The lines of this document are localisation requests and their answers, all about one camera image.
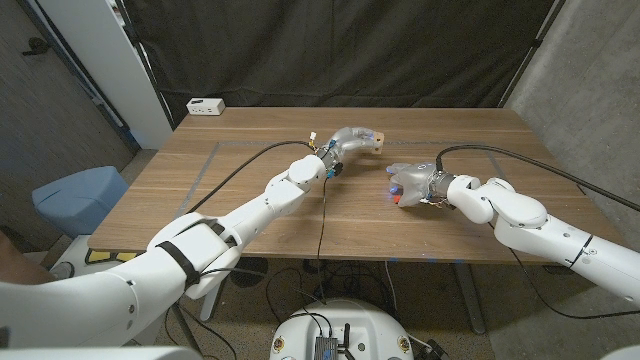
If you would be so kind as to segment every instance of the blue chair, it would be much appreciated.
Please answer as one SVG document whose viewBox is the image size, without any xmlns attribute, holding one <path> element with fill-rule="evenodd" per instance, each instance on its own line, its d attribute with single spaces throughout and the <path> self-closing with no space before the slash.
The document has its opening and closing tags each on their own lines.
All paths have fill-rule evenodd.
<svg viewBox="0 0 640 360">
<path fill-rule="evenodd" d="M 113 166 L 84 170 L 33 190 L 40 216 L 65 235 L 92 234 L 129 185 Z"/>
</svg>

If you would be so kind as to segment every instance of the white robotic arm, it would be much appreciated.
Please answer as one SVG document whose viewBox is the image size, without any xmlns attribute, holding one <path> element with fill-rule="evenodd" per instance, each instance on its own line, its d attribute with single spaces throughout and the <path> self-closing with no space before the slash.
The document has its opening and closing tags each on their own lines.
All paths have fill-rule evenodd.
<svg viewBox="0 0 640 360">
<path fill-rule="evenodd" d="M 433 164 L 393 164 L 391 192 L 400 206 L 449 204 L 477 224 L 497 214 L 494 234 L 505 246 L 560 263 L 640 307 L 640 254 L 547 214 L 506 181 L 436 171 Z"/>
<path fill-rule="evenodd" d="M 269 223 L 298 208 L 313 182 L 339 173 L 345 151 L 382 147 L 374 134 L 339 130 L 316 155 L 274 177 L 255 199 L 223 217 L 186 214 L 164 227 L 146 253 L 110 270 L 42 285 L 0 282 L 0 328 L 8 334 L 8 347 L 124 344 L 182 294 L 196 299 L 219 284 L 226 271 L 200 274 L 235 266 Z"/>
</svg>

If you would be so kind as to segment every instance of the clear plastic object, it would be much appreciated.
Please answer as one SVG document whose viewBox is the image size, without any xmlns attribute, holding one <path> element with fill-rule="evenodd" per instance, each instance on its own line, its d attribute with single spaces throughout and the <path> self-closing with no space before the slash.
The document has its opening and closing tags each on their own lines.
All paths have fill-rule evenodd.
<svg viewBox="0 0 640 360">
<path fill-rule="evenodd" d="M 402 194 L 398 206 L 411 206 L 420 200 L 429 200 L 429 184 L 436 174 L 436 166 L 431 163 L 405 164 L 395 163 L 387 167 L 392 174 L 389 192 L 394 195 Z"/>
<path fill-rule="evenodd" d="M 379 136 L 377 134 L 379 133 L 363 127 L 345 127 L 333 134 L 325 146 L 330 148 L 336 161 L 342 161 L 347 151 L 380 148 L 384 139 L 381 137 L 382 134 Z"/>
</svg>

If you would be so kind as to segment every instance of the power strip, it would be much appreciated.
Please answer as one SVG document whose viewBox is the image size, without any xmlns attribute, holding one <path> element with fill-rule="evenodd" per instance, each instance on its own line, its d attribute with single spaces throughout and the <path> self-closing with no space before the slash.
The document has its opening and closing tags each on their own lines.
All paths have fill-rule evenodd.
<svg viewBox="0 0 640 360">
<path fill-rule="evenodd" d="M 191 115 L 220 115 L 224 108 L 222 99 L 193 98 L 187 104 Z"/>
</svg>

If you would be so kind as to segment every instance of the concrete wall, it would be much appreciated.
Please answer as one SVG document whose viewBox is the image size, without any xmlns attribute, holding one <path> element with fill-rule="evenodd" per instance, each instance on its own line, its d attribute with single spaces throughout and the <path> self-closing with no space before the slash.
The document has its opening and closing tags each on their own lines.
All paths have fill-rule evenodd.
<svg viewBox="0 0 640 360">
<path fill-rule="evenodd" d="M 639 103 L 640 2 L 568 0 L 505 107 L 565 170 L 640 203 Z M 640 250 L 640 213 L 588 195 Z"/>
</svg>

